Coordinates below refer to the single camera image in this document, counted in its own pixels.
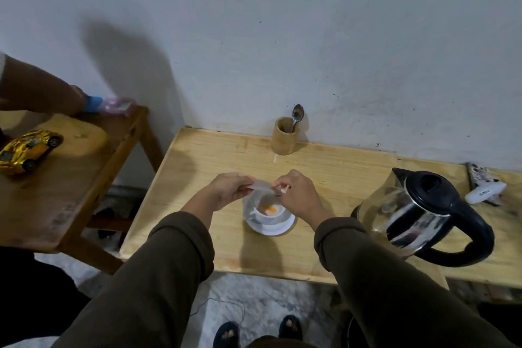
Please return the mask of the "person's left hand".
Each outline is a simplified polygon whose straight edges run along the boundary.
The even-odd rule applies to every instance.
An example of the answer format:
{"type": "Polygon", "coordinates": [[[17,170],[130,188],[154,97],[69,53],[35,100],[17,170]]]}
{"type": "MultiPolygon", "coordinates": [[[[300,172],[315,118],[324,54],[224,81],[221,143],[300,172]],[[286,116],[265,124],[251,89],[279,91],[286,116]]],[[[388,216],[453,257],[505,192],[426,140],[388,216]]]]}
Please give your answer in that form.
{"type": "Polygon", "coordinates": [[[229,174],[241,173],[220,173],[214,178],[209,185],[205,187],[205,193],[213,212],[221,210],[230,203],[236,201],[229,198],[229,174]]]}

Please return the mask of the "person's right hand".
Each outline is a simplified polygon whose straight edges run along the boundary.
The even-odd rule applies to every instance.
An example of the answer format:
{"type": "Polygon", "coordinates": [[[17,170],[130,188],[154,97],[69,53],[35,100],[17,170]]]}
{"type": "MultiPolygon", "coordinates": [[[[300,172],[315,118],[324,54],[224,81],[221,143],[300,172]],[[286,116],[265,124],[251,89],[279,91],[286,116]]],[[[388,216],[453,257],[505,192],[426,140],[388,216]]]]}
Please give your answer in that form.
{"type": "Polygon", "coordinates": [[[312,180],[295,169],[284,176],[292,178],[292,186],[282,196],[282,205],[294,216],[312,226],[324,213],[324,206],[312,180]]]}

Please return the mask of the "clear plastic packet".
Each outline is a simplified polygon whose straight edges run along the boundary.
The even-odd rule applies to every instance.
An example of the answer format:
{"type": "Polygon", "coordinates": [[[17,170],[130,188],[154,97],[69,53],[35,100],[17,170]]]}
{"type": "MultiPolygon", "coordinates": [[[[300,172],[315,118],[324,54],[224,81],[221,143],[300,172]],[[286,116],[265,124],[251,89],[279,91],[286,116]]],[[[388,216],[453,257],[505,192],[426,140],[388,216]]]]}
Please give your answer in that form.
{"type": "MultiPolygon", "coordinates": [[[[246,213],[248,211],[250,211],[254,206],[258,205],[259,202],[277,203],[277,204],[282,205],[281,204],[282,196],[278,197],[275,195],[274,191],[272,190],[271,183],[262,181],[262,180],[257,180],[256,183],[254,183],[251,186],[251,188],[252,188],[252,192],[247,197],[245,197],[244,201],[243,201],[243,218],[244,218],[244,220],[247,220],[246,213]]],[[[288,217],[289,217],[288,213],[285,209],[284,219],[282,221],[285,221],[288,217]]]]}

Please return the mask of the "person's right forearm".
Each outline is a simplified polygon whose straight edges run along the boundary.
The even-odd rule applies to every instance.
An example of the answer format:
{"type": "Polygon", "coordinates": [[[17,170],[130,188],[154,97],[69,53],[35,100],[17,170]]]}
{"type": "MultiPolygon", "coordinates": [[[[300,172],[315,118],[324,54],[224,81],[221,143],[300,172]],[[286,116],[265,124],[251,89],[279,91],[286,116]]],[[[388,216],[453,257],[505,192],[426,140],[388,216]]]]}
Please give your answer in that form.
{"type": "Polygon", "coordinates": [[[517,348],[465,304],[320,201],[300,218],[371,348],[517,348]]]}

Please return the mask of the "person's left forearm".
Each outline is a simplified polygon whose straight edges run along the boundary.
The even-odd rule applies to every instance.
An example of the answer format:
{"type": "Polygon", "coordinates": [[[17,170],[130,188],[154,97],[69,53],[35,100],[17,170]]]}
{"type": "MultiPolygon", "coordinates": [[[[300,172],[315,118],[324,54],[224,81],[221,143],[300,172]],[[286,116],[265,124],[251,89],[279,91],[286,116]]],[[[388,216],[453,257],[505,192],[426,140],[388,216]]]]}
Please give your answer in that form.
{"type": "Polygon", "coordinates": [[[198,287],[214,270],[203,217],[218,194],[193,197],[196,210],[163,219],[52,348],[179,348],[198,287]]]}

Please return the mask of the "white cup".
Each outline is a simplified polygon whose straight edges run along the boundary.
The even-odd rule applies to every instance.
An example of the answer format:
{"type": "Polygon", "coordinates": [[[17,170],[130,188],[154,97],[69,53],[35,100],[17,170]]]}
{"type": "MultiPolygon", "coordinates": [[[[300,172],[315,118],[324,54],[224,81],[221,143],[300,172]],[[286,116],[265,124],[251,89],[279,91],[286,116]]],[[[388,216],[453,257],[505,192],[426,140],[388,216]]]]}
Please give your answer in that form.
{"type": "Polygon", "coordinates": [[[274,225],[281,223],[284,219],[285,208],[277,203],[261,203],[254,206],[250,211],[246,213],[246,219],[253,219],[265,225],[274,225]],[[264,208],[270,205],[276,205],[280,209],[280,213],[274,217],[270,217],[264,214],[264,208]]]}

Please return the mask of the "bamboo utensil holder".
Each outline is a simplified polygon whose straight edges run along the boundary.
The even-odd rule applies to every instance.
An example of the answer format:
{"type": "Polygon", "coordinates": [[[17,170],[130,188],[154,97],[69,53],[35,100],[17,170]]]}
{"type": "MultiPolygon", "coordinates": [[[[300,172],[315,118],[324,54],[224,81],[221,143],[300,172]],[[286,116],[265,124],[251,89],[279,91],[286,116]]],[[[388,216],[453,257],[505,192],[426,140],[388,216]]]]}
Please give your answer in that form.
{"type": "Polygon", "coordinates": [[[290,155],[296,150],[299,141],[299,123],[293,126],[291,117],[281,117],[276,120],[271,137],[271,149],[278,155],[290,155]]]}

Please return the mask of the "white saucer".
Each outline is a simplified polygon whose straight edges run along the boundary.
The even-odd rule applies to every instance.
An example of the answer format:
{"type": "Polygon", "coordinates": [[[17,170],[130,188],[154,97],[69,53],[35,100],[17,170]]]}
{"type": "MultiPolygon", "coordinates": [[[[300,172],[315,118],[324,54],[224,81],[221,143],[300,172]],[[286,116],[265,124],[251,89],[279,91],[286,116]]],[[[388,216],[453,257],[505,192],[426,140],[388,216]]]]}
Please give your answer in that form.
{"type": "Polygon", "coordinates": [[[279,236],[290,231],[296,221],[296,217],[293,214],[283,222],[274,225],[265,225],[253,219],[245,220],[246,224],[256,233],[265,236],[279,236]]]}

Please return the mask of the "metal spoon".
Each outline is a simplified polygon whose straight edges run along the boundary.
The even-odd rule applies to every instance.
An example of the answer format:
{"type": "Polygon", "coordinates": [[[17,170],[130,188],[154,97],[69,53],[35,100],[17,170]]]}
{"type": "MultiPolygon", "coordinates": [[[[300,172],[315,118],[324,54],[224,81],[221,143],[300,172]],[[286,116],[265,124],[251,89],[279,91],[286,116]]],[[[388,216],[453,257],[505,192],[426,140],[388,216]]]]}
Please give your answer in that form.
{"type": "Polygon", "coordinates": [[[292,126],[289,133],[294,133],[296,131],[297,124],[304,118],[304,108],[302,105],[297,104],[294,106],[291,114],[292,118],[292,126]]]}

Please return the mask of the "person's right foot in sandal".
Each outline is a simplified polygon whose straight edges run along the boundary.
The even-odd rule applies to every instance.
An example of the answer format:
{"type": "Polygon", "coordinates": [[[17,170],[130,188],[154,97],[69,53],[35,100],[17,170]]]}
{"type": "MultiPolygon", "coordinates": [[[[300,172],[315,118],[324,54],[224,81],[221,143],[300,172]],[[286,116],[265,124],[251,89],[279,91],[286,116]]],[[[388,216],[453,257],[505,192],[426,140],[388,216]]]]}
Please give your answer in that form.
{"type": "Polygon", "coordinates": [[[286,315],[279,325],[278,338],[303,341],[303,331],[299,319],[292,314],[286,315]]]}

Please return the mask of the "person's foot in sandal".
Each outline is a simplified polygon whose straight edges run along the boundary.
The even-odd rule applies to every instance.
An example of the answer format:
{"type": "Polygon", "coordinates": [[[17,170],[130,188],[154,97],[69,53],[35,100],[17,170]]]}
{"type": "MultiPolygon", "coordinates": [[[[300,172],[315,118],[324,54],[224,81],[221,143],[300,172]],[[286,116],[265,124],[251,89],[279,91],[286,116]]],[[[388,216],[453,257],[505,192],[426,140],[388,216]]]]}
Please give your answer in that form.
{"type": "Polygon", "coordinates": [[[278,338],[303,341],[303,331],[299,319],[292,314],[286,315],[279,325],[278,338]]]}
{"type": "Polygon", "coordinates": [[[216,332],[212,348],[240,348],[238,324],[233,321],[222,324],[216,332]]]}

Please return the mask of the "person's left foot in sandal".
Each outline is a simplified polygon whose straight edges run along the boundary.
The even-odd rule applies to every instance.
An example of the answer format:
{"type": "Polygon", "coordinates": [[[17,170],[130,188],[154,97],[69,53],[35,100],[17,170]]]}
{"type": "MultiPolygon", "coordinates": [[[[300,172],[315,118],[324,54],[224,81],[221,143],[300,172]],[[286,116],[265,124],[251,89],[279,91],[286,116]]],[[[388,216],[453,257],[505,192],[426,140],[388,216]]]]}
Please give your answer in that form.
{"type": "Polygon", "coordinates": [[[216,332],[212,348],[240,348],[238,324],[233,321],[222,324],[216,332]]]}

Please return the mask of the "wooden side table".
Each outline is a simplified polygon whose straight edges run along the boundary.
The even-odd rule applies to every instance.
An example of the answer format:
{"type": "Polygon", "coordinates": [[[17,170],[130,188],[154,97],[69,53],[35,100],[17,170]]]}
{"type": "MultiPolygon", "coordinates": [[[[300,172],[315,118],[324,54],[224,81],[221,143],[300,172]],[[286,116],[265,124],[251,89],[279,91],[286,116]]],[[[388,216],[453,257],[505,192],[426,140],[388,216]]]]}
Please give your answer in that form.
{"type": "Polygon", "coordinates": [[[0,126],[7,135],[47,129],[64,137],[35,171],[17,176],[0,173],[0,247],[64,253],[113,275],[123,261],[84,238],[82,231],[87,227],[129,231],[130,220],[91,219],[137,144],[158,171],[164,152],[148,115],[144,106],[137,106],[129,117],[0,112],[0,126]]]}

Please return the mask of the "white toy airplane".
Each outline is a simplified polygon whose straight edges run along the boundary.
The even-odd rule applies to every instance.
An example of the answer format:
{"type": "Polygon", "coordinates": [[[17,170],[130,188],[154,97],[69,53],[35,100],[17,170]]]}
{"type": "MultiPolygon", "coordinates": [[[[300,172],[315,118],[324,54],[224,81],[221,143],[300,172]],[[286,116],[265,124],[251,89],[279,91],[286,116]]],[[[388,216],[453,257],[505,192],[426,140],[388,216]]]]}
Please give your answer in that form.
{"type": "Polygon", "coordinates": [[[468,204],[486,203],[501,206],[501,194],[507,184],[500,181],[488,167],[473,162],[466,162],[470,191],[465,195],[468,204]]]}

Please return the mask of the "gold toy car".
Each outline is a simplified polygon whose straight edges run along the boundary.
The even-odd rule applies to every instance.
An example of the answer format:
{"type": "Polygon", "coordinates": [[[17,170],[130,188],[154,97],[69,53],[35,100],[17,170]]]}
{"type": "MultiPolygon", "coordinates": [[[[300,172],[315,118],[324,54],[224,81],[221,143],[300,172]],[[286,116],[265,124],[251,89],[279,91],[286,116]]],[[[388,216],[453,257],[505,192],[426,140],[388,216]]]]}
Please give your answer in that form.
{"type": "Polygon", "coordinates": [[[44,129],[12,139],[0,151],[0,173],[18,175],[35,170],[46,155],[63,141],[62,134],[44,129]]]}

